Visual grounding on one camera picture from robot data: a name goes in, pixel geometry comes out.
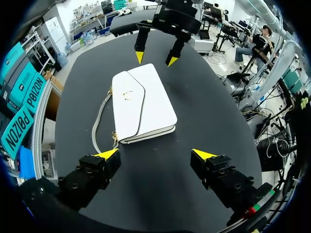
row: desk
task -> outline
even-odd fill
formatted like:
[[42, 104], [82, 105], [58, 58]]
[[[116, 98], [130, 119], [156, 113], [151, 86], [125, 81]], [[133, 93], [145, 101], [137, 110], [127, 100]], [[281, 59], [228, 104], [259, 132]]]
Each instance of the desk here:
[[114, 36], [137, 31], [137, 23], [143, 20], [152, 20], [156, 10], [145, 10], [132, 12], [125, 16], [116, 16], [113, 18], [110, 25], [110, 32]]
[[[56, 168], [67, 175], [78, 160], [96, 153], [91, 131], [112, 77], [140, 66], [137, 34], [114, 39], [84, 52], [66, 81], [56, 119]], [[202, 57], [185, 45], [181, 58], [165, 65], [176, 38], [151, 31], [143, 65], [154, 64], [178, 118], [174, 133], [120, 145], [121, 167], [106, 190], [80, 211], [99, 222], [138, 231], [223, 229], [232, 211], [205, 190], [190, 167], [192, 148], [227, 154], [237, 169], [261, 185], [253, 136], [220, 79]], [[97, 130], [101, 150], [110, 150], [115, 129], [112, 101]]]
[[[220, 28], [220, 30], [219, 30], [219, 33], [218, 33], [217, 36], [216, 36], [217, 39], [216, 39], [216, 42], [214, 43], [213, 52], [222, 52], [222, 53], [225, 53], [225, 51], [221, 51], [221, 50], [220, 50], [221, 47], [222, 47], [222, 45], [223, 45], [223, 42], [224, 42], [224, 40], [225, 40], [225, 38], [226, 38], [225, 35], [221, 35], [222, 29], [223, 29], [224, 26], [229, 27], [229, 28], [232, 28], [232, 29], [236, 29], [236, 27], [234, 27], [233, 25], [231, 25], [229, 22], [227, 22], [227, 21], [225, 21], [225, 20], [220, 21], [219, 19], [216, 19], [216, 18], [214, 18], [214, 17], [212, 17], [212, 16], [209, 16], [209, 15], [206, 15], [206, 14], [203, 14], [203, 16], [205, 16], [205, 17], [207, 17], [207, 18], [209, 18], [209, 19], [211, 19], [211, 20], [214, 20], [215, 22], [220, 23], [220, 24], [222, 25], [221, 28]], [[219, 49], [217, 49], [217, 44], [218, 44], [219, 38], [222, 38], [223, 40], [222, 40], [222, 42], [221, 42], [221, 44], [220, 44]]]
[[236, 23], [236, 22], [233, 22], [233, 21], [232, 21], [232, 23], [233, 23], [237, 28], [240, 28], [240, 29], [245, 33], [245, 37], [244, 37], [244, 39], [243, 39], [243, 41], [242, 41], [242, 47], [244, 47], [244, 46], [245, 46], [246, 39], [247, 39], [248, 36], [251, 35], [251, 32], [250, 32], [250, 30], [249, 30], [248, 28], [245, 28], [245, 27], [243, 27], [242, 25], [240, 25], [240, 24], [238, 24], [238, 23]]

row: black shirt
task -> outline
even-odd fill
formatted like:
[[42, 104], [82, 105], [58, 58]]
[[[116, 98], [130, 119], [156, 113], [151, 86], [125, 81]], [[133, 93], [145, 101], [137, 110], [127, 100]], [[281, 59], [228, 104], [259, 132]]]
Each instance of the black shirt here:
[[270, 49], [270, 45], [265, 41], [263, 41], [263, 39], [260, 38], [260, 34], [257, 34], [255, 36], [253, 36], [253, 43], [256, 44], [254, 47], [253, 47], [253, 50], [254, 49], [258, 49], [258, 50], [261, 50], [262, 48], [262, 52], [267, 55], [268, 53], [272, 53], [271, 52], [271, 49]]

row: white pipe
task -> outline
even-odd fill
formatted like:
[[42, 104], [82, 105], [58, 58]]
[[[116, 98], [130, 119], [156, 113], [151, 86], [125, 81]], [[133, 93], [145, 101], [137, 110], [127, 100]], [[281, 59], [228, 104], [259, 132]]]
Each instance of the white pipe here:
[[266, 78], [266, 81], [259, 88], [259, 90], [252, 95], [252, 99], [255, 103], [258, 102], [260, 98], [263, 97], [278, 82], [278, 80], [291, 65], [296, 53], [299, 55], [300, 59], [304, 59], [302, 48], [295, 41], [287, 40], [283, 45], [279, 58]]

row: computer monitor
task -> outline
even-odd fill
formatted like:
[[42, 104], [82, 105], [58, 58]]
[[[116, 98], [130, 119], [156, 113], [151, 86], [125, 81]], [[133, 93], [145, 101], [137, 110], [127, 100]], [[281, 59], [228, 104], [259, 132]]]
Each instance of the computer monitor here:
[[213, 4], [208, 3], [208, 2], [204, 2], [204, 10], [207, 10], [209, 8], [213, 7]]
[[221, 12], [221, 10], [219, 10], [219, 9], [217, 9], [217, 8], [215, 8], [215, 7], [211, 7], [210, 8], [210, 14], [214, 17], [214, 18], [216, 18], [216, 19], [222, 19], [222, 12]]
[[242, 26], [242, 27], [244, 27], [244, 28], [246, 28], [247, 26], [248, 26], [248, 24], [247, 23], [245, 23], [245, 22], [243, 22], [243, 21], [239, 21], [239, 24]]

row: teal box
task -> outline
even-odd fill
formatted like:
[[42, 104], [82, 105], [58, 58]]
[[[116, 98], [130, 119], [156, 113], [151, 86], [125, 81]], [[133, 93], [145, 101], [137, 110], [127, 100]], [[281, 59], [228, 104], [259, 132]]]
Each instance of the teal box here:
[[290, 69], [287, 69], [283, 74], [283, 81], [288, 90], [293, 94], [296, 94], [302, 87], [302, 82], [299, 80], [297, 71], [290, 71]]
[[3, 85], [5, 76], [9, 73], [9, 71], [13, 68], [14, 64], [19, 64], [19, 59], [25, 55], [25, 52], [18, 42], [4, 57], [1, 71], [0, 71], [0, 85]]
[[18, 149], [33, 123], [34, 119], [28, 108], [23, 106], [6, 127], [1, 143], [11, 159], [15, 160]]
[[22, 106], [26, 93], [32, 83], [35, 74], [35, 68], [30, 62], [28, 62], [23, 71], [18, 76], [18, 79], [16, 80], [8, 97], [8, 107], [14, 113], [16, 113]]
[[36, 73], [27, 90], [23, 105], [26, 105], [32, 114], [35, 114], [45, 83], [45, 79]]
[[121, 10], [123, 7], [126, 7], [126, 1], [125, 0], [115, 0], [114, 2], [115, 5], [115, 11]]

